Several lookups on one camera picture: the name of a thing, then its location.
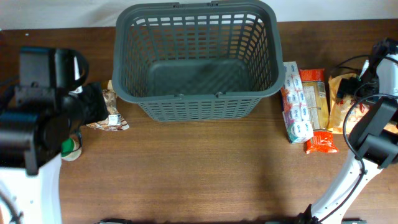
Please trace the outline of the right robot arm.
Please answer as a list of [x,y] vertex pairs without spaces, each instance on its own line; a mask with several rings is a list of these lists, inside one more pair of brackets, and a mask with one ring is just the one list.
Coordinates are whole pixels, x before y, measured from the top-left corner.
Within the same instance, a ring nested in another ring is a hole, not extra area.
[[397,134],[385,129],[397,121],[397,41],[385,38],[376,43],[358,78],[340,82],[337,96],[352,96],[352,112],[359,104],[369,111],[350,132],[343,131],[348,157],[325,194],[309,205],[295,223],[342,223],[362,189],[381,171],[397,163]]

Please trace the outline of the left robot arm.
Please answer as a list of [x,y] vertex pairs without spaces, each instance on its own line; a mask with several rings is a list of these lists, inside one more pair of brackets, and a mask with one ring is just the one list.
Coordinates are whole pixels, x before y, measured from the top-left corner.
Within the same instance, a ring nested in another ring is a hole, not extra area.
[[108,110],[73,49],[23,47],[19,82],[1,97],[1,222],[60,223],[62,144]]

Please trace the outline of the yellow instant coffee bag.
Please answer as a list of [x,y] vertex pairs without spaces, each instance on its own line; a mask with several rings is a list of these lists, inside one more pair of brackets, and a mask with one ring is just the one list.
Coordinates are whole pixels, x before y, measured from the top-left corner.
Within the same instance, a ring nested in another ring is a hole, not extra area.
[[[348,110],[356,102],[352,96],[345,95],[342,98],[337,97],[338,88],[342,79],[356,78],[354,73],[347,73],[335,78],[328,79],[329,92],[330,92],[330,115],[328,130],[333,134],[343,133],[343,121]],[[370,106],[360,103],[351,112],[346,124],[346,132],[349,134],[354,128],[355,124],[369,111]]]

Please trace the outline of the orange spaghetti pasta packet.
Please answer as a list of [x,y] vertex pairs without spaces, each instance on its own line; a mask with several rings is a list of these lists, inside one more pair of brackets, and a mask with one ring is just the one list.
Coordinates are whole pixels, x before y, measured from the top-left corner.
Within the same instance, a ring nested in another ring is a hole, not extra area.
[[305,152],[336,153],[338,148],[334,145],[332,132],[328,130],[329,110],[324,69],[300,69],[299,75],[313,129],[313,137],[306,142]]

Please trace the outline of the dark grey plastic basket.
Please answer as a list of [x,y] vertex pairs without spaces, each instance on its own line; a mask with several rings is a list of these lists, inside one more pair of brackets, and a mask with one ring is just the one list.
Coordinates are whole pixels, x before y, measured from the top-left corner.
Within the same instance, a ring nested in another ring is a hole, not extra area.
[[156,121],[242,118],[284,80],[262,1],[136,4],[116,21],[113,88]]

